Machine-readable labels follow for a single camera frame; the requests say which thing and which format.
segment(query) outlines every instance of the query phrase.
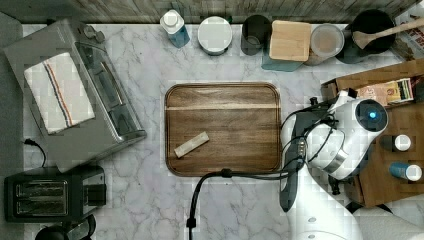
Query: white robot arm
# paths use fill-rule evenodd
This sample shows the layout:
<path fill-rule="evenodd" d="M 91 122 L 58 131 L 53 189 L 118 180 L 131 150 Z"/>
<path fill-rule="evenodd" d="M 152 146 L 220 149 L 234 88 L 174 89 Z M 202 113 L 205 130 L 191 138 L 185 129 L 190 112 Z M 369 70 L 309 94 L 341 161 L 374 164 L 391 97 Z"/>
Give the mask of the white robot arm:
<path fill-rule="evenodd" d="M 297 172 L 287 179 L 280 204 L 293 240 L 362 240 L 355 218 L 315 182 L 308 166 L 339 180 L 359 173 L 371 142 L 387 126 L 387 113 L 373 100 L 341 92 L 326 118 L 331 124 L 305 111 L 286 120 L 281 133 L 282 144 L 287 145 L 283 159 Z"/>

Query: marble surface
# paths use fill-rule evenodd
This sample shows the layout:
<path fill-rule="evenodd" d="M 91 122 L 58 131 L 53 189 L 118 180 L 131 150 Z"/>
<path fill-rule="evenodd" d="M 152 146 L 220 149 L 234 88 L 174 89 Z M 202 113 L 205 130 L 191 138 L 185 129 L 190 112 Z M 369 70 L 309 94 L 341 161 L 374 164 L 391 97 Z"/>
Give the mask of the marble surface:
<path fill-rule="evenodd" d="M 24 26 L 24 35 L 42 25 Z M 268 82 L 280 93 L 282 119 L 321 98 L 320 84 L 335 77 L 398 60 L 391 52 L 346 65 L 330 59 L 295 72 L 262 70 L 261 54 L 240 50 L 240 25 L 232 25 L 233 42 L 221 56 L 208 56 L 197 41 L 197 26 L 187 26 L 191 41 L 175 48 L 159 25 L 94 25 L 106 36 L 106 48 L 148 137 L 98 164 L 107 174 L 108 203 L 96 213 L 93 239 L 188 239 L 185 222 L 199 178 L 174 176 L 166 167 L 164 96 L 175 84 L 205 82 Z M 28 109 L 25 137 L 43 142 Z M 25 168 L 41 165 L 36 149 L 25 148 Z M 315 172 L 325 184 L 320 172 Z M 211 179 L 198 201 L 195 239 L 288 239 L 289 225 L 279 206 L 278 182 L 234 178 Z M 347 203 L 346 197 L 338 196 Z M 44 224 L 27 224 L 25 239 L 34 239 Z"/>

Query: blue bottle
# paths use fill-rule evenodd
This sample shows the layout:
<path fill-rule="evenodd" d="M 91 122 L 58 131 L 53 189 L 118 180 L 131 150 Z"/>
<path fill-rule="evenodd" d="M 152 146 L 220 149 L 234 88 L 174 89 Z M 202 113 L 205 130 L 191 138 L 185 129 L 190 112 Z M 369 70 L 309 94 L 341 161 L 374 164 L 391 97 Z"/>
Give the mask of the blue bottle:
<path fill-rule="evenodd" d="M 169 10 L 160 19 L 160 25 L 168 33 L 169 40 L 175 47 L 181 48 L 190 41 L 184 19 L 175 10 Z"/>

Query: power cord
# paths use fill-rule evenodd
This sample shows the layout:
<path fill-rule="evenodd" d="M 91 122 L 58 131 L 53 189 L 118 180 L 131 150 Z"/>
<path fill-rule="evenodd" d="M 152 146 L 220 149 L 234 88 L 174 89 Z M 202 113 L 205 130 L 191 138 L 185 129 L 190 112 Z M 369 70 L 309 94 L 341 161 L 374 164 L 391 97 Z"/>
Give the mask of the power cord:
<path fill-rule="evenodd" d="M 36 146 L 36 147 L 38 147 L 38 149 L 40 149 L 41 153 L 43 154 L 43 158 L 44 158 L 43 164 L 41 165 L 41 167 L 44 167 L 44 164 L 46 164 L 47 157 L 46 157 L 46 153 L 44 152 L 43 148 L 38 143 L 36 143 L 35 141 L 33 141 L 29 138 L 25 139 L 24 144 L 30 145 L 30 146 Z"/>
<path fill-rule="evenodd" d="M 284 145 L 282 152 L 284 152 L 284 149 L 289 146 L 290 143 L 297 139 L 304 138 L 303 136 L 295 137 L 291 139 L 286 145 Z M 302 167 L 293 169 L 293 170 L 287 170 L 287 166 L 290 162 L 294 160 L 299 160 L 299 157 L 296 157 L 292 160 L 290 160 L 288 163 L 284 165 L 284 167 L 279 171 L 274 172 L 238 172 L 238 171 L 232 171 L 231 169 L 224 168 L 219 172 L 211 172 L 206 175 L 204 175 L 199 182 L 196 185 L 196 188 L 193 193 L 193 198 L 191 200 L 191 206 L 190 206 L 190 215 L 186 222 L 186 227 L 189 230 L 189 240 L 193 240 L 193 228 L 196 227 L 196 218 L 194 217 L 196 214 L 196 205 L 197 205 L 197 199 L 199 197 L 200 189 L 202 187 L 203 182 L 212 177 L 223 177 L 223 178 L 232 178 L 232 177 L 242 177 L 242 178 L 251 178 L 251 179 L 259 179 L 259 180 L 268 180 L 268 181 L 278 181 L 285 178 L 290 177 L 292 174 L 298 172 Z M 264 177 L 263 175 L 273 175 L 273 174 L 280 174 L 279 176 L 275 177 Z"/>
<path fill-rule="evenodd" d="M 292 114 L 290 114 L 287 119 L 292 116 L 293 114 L 302 112 L 302 110 L 300 111 L 296 111 L 293 112 Z M 286 123 L 287 119 L 283 122 L 283 124 L 281 125 L 281 128 L 283 128 L 284 123 Z M 289 146 L 289 144 L 291 144 L 293 141 L 298 140 L 298 139 L 303 139 L 304 143 L 306 144 L 305 148 L 307 148 L 307 142 L 306 142 L 306 138 L 309 135 L 309 133 L 312 131 L 312 129 L 314 129 L 316 126 L 318 126 L 321 123 L 325 123 L 327 125 L 330 126 L 330 130 L 328 132 L 327 137 L 324 140 L 324 143 L 321 145 L 321 147 L 318 149 L 318 151 L 314 154 L 314 156 L 308 160 L 308 162 L 312 161 L 313 159 L 315 159 L 318 154 L 321 152 L 321 150 L 324 148 L 325 144 L 327 143 L 328 139 L 330 138 L 331 134 L 333 133 L 333 129 L 335 128 L 335 123 L 337 122 L 337 120 L 334 119 L 334 115 L 333 114 L 326 114 L 325 116 L 323 116 L 321 119 L 319 119 L 317 122 L 315 122 L 314 124 L 312 124 L 310 127 L 306 128 L 303 132 L 303 134 L 301 136 L 297 136 L 292 138 L 286 145 L 284 145 L 283 149 L 281 150 L 282 153 L 284 153 L 284 150 L 286 149 L 287 146 Z M 287 170 L 287 166 L 296 160 L 301 160 L 301 165 L 298 165 L 296 167 L 296 169 L 291 169 L 291 170 Z M 191 200 L 191 206 L 190 206 L 190 214 L 189 214 L 189 218 L 187 219 L 186 222 L 186 227 L 189 230 L 189 240 L 193 240 L 193 228 L 196 227 L 196 218 L 195 213 L 196 213 L 196 205 L 197 205 L 197 200 L 199 198 L 199 193 L 200 193 L 200 189 L 202 187 L 203 182 L 208 179 L 208 178 L 212 178 L 212 177 L 223 177 L 223 178 L 232 178 L 232 177 L 243 177 L 243 178 L 252 178 L 252 179 L 260 179 L 260 180 L 270 180 L 270 181 L 276 181 L 276 180 L 282 180 L 285 178 L 290 177 L 292 174 L 297 173 L 305 164 L 305 156 L 297 156 L 291 160 L 289 160 L 281 170 L 279 171 L 274 171 L 274 172 L 268 172 L 268 173 L 263 173 L 263 172 L 258 172 L 258 173 L 251 173 L 251 172 L 236 172 L 236 171 L 232 171 L 231 169 L 228 168 L 224 168 L 219 172 L 211 172 L 208 173 L 206 175 L 204 175 L 199 182 L 196 185 L 196 188 L 194 190 L 193 193 L 193 198 Z M 280 174 L 279 176 L 276 177 L 262 177 L 262 176 L 258 176 L 258 175 L 272 175 L 272 174 Z"/>

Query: dish towel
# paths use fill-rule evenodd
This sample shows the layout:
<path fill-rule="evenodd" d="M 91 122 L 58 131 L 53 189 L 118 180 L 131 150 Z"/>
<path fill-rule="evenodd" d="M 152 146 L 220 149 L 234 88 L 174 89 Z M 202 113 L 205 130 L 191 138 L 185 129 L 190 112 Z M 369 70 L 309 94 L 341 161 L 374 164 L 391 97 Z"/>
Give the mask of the dish towel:
<path fill-rule="evenodd" d="M 49 134 L 94 118 L 93 108 L 69 53 L 51 57 L 24 72 Z"/>

